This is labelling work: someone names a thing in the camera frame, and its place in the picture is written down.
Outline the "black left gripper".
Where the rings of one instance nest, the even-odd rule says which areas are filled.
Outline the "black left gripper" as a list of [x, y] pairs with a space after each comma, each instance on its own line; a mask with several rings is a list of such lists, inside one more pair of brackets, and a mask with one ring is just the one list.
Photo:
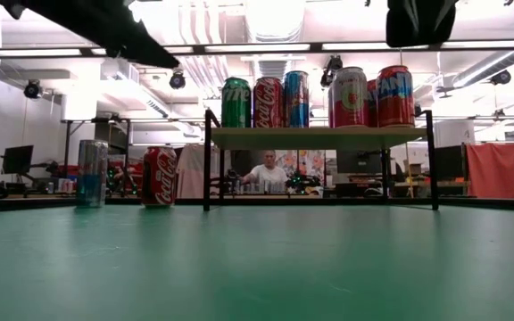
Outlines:
[[0, 0], [0, 5], [15, 20], [29, 9], [101, 46], [109, 57], [163, 69], [179, 66], [122, 0]]

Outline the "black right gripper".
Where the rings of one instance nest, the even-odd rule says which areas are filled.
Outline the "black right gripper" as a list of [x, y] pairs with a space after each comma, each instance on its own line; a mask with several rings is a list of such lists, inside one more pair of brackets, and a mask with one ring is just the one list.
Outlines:
[[388, 0], [385, 41], [393, 48], [440, 45], [452, 33], [457, 0]]

